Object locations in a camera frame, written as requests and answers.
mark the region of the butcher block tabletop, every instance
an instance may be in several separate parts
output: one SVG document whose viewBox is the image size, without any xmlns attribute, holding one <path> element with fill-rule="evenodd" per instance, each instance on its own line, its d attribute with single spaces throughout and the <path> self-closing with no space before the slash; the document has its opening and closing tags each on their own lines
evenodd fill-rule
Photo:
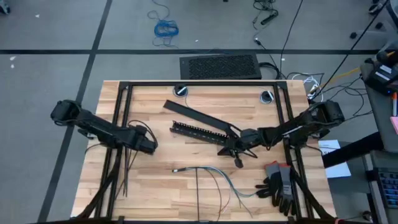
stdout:
<svg viewBox="0 0 398 224">
<path fill-rule="evenodd" d="M 206 170 L 198 169 L 197 172 L 187 170 L 173 173 L 173 169 L 191 166 L 217 167 L 231 178 L 232 183 L 239 191 L 244 194 L 252 194 L 256 191 L 254 186 L 262 184 L 262 181 L 266 178 L 264 169 L 266 164 L 273 161 L 285 163 L 282 142 L 276 144 L 270 151 L 267 151 L 263 146 L 255 147 L 252 151 L 257 154 L 258 159 L 242 155 L 244 167 L 238 169 L 233 158 L 217 156 L 217 152 L 222 148 L 221 146 L 170 132 L 173 121 L 177 121 L 223 133 L 219 129 L 163 108 L 166 100 L 174 101 L 227 121 L 240 129 L 278 126 L 279 119 L 275 101 L 264 104 L 259 100 L 259 96 L 264 90 L 273 92 L 273 88 L 262 86 L 261 83 L 264 80 L 259 80 L 258 86 L 246 86 L 244 80 L 237 82 L 242 83 L 242 85 L 188 85 L 187 97 L 176 97 L 172 91 L 174 86 L 141 85 L 132 88 L 128 120 L 134 119 L 145 122 L 155 134 L 159 146 L 153 155 L 143 152 L 136 154 L 135 151 L 132 151 L 132 158 L 135 154 L 136 158 L 128 175 L 127 197 L 123 195 L 123 189 L 121 189 L 115 200 L 113 219 L 117 219 L 118 216 L 125 216 L 126 220 L 197 221 L 199 217 L 201 221 L 216 221 L 219 215 L 220 202 L 224 207 L 230 195 L 229 185 L 224 178 L 216 172 L 212 173 L 217 181 L 216 183 Z M 302 81 L 286 82 L 292 111 L 294 116 L 297 116 L 308 108 L 304 86 Z M 97 116 L 109 122 L 112 122 L 118 86 L 119 81 L 105 81 L 103 83 L 95 111 Z M 279 91 L 279 94 L 284 119 L 287 121 L 286 104 L 282 90 Z M 125 102 L 126 93 L 122 98 L 119 125 L 121 125 Z M 97 139 L 90 140 L 88 147 L 98 143 Z M 318 147 L 315 139 L 309 139 L 308 144 Z M 105 154 L 106 148 L 103 146 L 94 146 L 87 151 L 71 216 L 76 216 L 82 212 L 97 192 L 100 186 Z M 335 217 L 335 209 L 320 152 L 303 148 L 302 159 L 308 188 L 325 210 Z M 118 188 L 124 178 L 123 161 L 124 157 L 122 157 Z M 300 196 L 301 211 L 303 217 L 306 217 L 302 193 L 298 187 L 297 189 Z M 108 204 L 108 196 L 109 192 L 104 197 L 103 215 L 105 215 Z M 249 198 L 241 197 L 241 200 L 250 210 L 252 216 L 243 206 L 240 206 L 235 194 L 232 193 L 229 205 L 221 214 L 220 221 L 287 220 L 287 217 L 279 213 L 278 207 L 272 206 L 271 198 L 258 198 L 255 195 Z"/>
</svg>

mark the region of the cable bundle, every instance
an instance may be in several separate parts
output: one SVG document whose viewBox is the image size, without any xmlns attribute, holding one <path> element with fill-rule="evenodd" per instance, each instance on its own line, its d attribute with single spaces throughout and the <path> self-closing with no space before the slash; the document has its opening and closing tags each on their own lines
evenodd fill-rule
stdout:
<svg viewBox="0 0 398 224">
<path fill-rule="evenodd" d="M 249 212 L 250 216 L 253 217 L 252 213 L 250 212 L 250 210 L 243 204 L 242 200 L 240 197 L 252 197 L 254 196 L 256 193 L 253 194 L 243 194 L 241 192 L 239 192 L 235 186 L 233 185 L 231 179 L 228 177 L 228 175 L 226 175 L 226 173 L 224 173 L 222 170 L 217 169 L 215 167 L 211 167 L 211 166 L 198 166 L 198 167 L 185 167 L 185 168 L 181 168 L 181 169 L 174 169 L 172 172 L 181 172 L 181 171 L 186 171 L 186 170 L 194 170 L 194 169 L 204 169 L 206 171 L 208 171 L 211 176 L 214 178 L 213 174 L 210 171 L 215 171 L 217 173 L 219 173 L 221 176 L 224 177 L 225 181 L 227 181 L 227 183 L 229 184 L 229 198 L 227 203 L 224 205 L 223 208 L 221 208 L 221 204 L 222 204 L 222 200 L 221 200 L 221 191 L 220 188 L 218 187 L 218 183 L 217 180 L 214 178 L 214 181 L 216 182 L 217 188 L 218 188 L 218 192 L 220 193 L 220 210 L 218 212 L 218 218 L 217 221 L 220 219 L 220 216 L 222 213 L 224 213 L 229 205 L 229 201 L 231 200 L 232 197 L 232 192 L 235 193 L 236 197 L 239 200 L 239 204 L 243 205 L 243 207 Z"/>
<path fill-rule="evenodd" d="M 163 5 L 155 2 L 155 0 L 152 0 L 152 2 L 158 6 L 165 7 L 167 9 L 167 15 L 163 18 L 160 19 L 159 13 L 156 10 L 149 11 L 147 13 L 147 17 L 149 19 L 155 19 L 157 21 L 154 29 L 155 33 L 155 38 L 152 40 L 152 45 L 158 47 L 158 46 L 166 46 L 166 47 L 174 47 L 174 45 L 171 44 L 172 39 L 174 36 L 178 35 L 179 29 L 178 25 L 174 20 L 166 20 L 168 16 L 170 15 L 170 9 Z M 156 39 L 162 39 L 161 44 L 155 44 Z"/>
</svg>

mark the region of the gray glove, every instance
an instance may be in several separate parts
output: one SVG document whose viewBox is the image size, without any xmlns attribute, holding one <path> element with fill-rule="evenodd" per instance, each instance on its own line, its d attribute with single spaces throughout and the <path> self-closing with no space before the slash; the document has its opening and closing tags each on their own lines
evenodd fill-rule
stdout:
<svg viewBox="0 0 398 224">
<path fill-rule="evenodd" d="M 279 204 L 279 211 L 287 216 L 292 207 L 292 215 L 295 215 L 296 210 L 293 204 L 292 183 L 290 182 L 290 166 L 281 164 L 279 170 L 282 179 L 282 188 L 279 189 L 276 199 L 276 202 Z"/>
<path fill-rule="evenodd" d="M 276 207 L 279 205 L 277 203 L 277 192 L 282 185 L 279 172 L 279 164 L 274 161 L 271 164 L 266 165 L 267 178 L 264 179 L 264 185 L 256 185 L 257 189 L 262 189 L 256 192 L 259 198 L 266 198 L 272 196 L 272 204 Z"/>
</svg>

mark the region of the metal rod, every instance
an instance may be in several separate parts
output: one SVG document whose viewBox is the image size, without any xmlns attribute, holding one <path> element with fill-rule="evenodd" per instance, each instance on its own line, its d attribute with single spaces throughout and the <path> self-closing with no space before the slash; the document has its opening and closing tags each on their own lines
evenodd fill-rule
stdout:
<svg viewBox="0 0 398 224">
<path fill-rule="evenodd" d="M 279 89 L 278 89 L 278 86 L 276 83 L 274 83 L 274 96 L 275 96 L 276 108 L 278 110 L 279 123 L 283 124 L 284 123 L 284 114 L 282 111 L 282 105 L 280 103 Z M 290 155 L 290 147 L 289 147 L 289 144 L 287 143 L 286 139 L 283 140 L 283 144 L 284 144 L 284 150 L 285 150 L 286 163 L 293 167 L 292 155 Z M 293 199 L 294 199 L 295 207 L 296 207 L 296 216 L 297 216 L 297 218 L 301 218 L 302 214 L 301 214 L 300 203 L 299 203 L 299 195 L 297 194 L 297 186 L 295 184 L 292 184 L 292 193 L 293 193 Z"/>
<path fill-rule="evenodd" d="M 129 116 L 129 110 L 130 110 L 130 102 L 131 102 L 131 95 L 132 95 L 132 87 L 129 85 L 127 87 L 127 98 L 126 98 L 126 103 L 124 104 L 124 113 L 123 113 L 123 120 L 122 120 L 122 127 L 126 127 L 127 125 L 127 119 Z M 118 153 L 116 154 L 115 162 L 118 162 L 119 165 L 117 166 L 117 173 L 119 174 L 120 171 L 120 163 L 121 163 L 121 157 L 122 157 L 122 152 L 123 152 L 123 147 L 118 148 Z M 118 179 L 119 175 L 117 175 L 111 185 L 111 192 L 109 194 L 109 202 L 108 202 L 108 209 L 106 211 L 106 216 L 109 218 L 112 218 L 113 214 L 113 207 L 114 207 L 114 201 L 116 197 L 116 189 L 118 186 Z"/>
<path fill-rule="evenodd" d="M 283 92 L 284 92 L 284 97 L 285 97 L 285 102 L 286 102 L 287 116 L 289 117 L 289 120 L 294 119 L 292 105 L 290 104 L 290 96 L 289 96 L 289 91 L 287 89 L 287 85 L 286 85 L 286 88 L 283 88 Z M 305 175 L 305 168 L 304 168 L 303 157 L 301 155 L 301 149 L 295 148 L 294 151 L 296 154 L 298 172 L 300 174 L 300 177 L 304 181 L 304 184 L 307 186 L 307 176 Z M 314 218 L 312 206 L 311 206 L 311 203 L 308 198 L 305 198 L 305 208 L 307 210 L 307 217 Z"/>
<path fill-rule="evenodd" d="M 120 111 L 120 106 L 122 102 L 122 95 L 123 95 L 123 88 L 118 90 L 118 96 L 116 97 L 116 104 L 114 106 L 114 112 L 113 112 L 113 117 L 112 117 L 112 124 L 117 124 L 118 123 L 118 115 Z M 106 154 L 105 154 L 105 160 L 104 160 L 104 168 L 102 170 L 102 175 L 101 175 L 101 184 L 104 184 L 107 176 L 108 176 L 108 171 L 109 171 L 109 165 L 111 163 L 111 157 L 112 157 L 112 151 L 113 149 L 107 148 L 106 149 Z M 101 211 L 102 211 L 102 205 L 103 205 L 103 197 L 101 197 L 98 200 L 97 206 L 95 208 L 94 212 L 94 217 L 99 218 L 101 216 Z"/>
</svg>

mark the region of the white cord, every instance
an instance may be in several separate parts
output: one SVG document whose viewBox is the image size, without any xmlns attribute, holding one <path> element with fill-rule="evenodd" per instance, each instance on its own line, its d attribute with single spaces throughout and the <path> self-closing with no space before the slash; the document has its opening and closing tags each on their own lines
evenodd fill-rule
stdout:
<svg viewBox="0 0 398 224">
<path fill-rule="evenodd" d="M 294 80 L 294 78 L 297 77 L 297 76 L 299 76 L 299 75 L 301 75 L 301 74 L 296 74 L 296 75 L 294 75 L 294 76 L 292 77 L 292 80 Z M 313 76 L 310 76 L 310 77 L 306 78 L 305 80 L 303 80 L 303 82 L 304 82 L 304 83 L 314 82 L 314 85 L 311 87 L 311 91 L 319 87 L 318 81 L 317 81 L 316 79 L 314 79 Z M 312 100 L 312 98 L 314 97 L 314 95 L 315 95 L 315 92 L 312 93 L 312 94 L 309 93 L 309 94 L 307 95 L 307 96 L 308 96 L 308 99 Z M 323 102 L 323 92 L 322 92 L 322 91 L 321 91 L 321 102 Z"/>
</svg>

